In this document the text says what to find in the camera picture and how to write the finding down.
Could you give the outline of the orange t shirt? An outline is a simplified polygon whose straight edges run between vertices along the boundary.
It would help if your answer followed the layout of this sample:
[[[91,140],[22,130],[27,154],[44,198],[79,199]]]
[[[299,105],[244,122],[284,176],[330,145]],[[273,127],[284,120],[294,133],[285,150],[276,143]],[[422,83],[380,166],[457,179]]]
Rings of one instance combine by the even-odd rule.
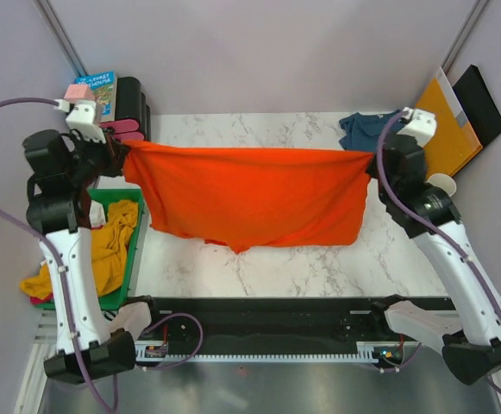
[[[236,253],[348,246],[360,233],[370,153],[147,141],[129,148],[124,177],[141,188],[157,231]]]

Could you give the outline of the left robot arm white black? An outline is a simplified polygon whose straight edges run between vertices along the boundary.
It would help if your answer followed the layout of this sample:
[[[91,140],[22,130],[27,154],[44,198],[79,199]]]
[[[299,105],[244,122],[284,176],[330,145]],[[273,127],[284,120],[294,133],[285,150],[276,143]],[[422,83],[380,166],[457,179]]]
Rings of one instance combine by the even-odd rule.
[[[112,322],[98,303],[91,264],[89,186],[122,171],[128,147],[106,135],[91,141],[74,129],[36,132],[22,144],[28,179],[28,227],[40,239],[53,289],[56,352],[44,362],[51,380],[82,384],[130,371],[135,342],[154,339],[163,318],[146,298],[129,300]]]

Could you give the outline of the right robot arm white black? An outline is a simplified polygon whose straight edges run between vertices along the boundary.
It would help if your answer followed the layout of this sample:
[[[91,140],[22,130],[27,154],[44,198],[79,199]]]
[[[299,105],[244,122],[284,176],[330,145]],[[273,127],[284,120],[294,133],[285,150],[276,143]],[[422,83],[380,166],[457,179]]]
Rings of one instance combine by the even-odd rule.
[[[423,148],[410,135],[389,133],[367,173],[392,220],[429,260],[458,316],[440,317],[399,295],[380,299],[369,317],[382,340],[401,334],[440,354],[454,377],[471,385],[501,370],[501,295],[467,238],[451,197],[426,181]]]

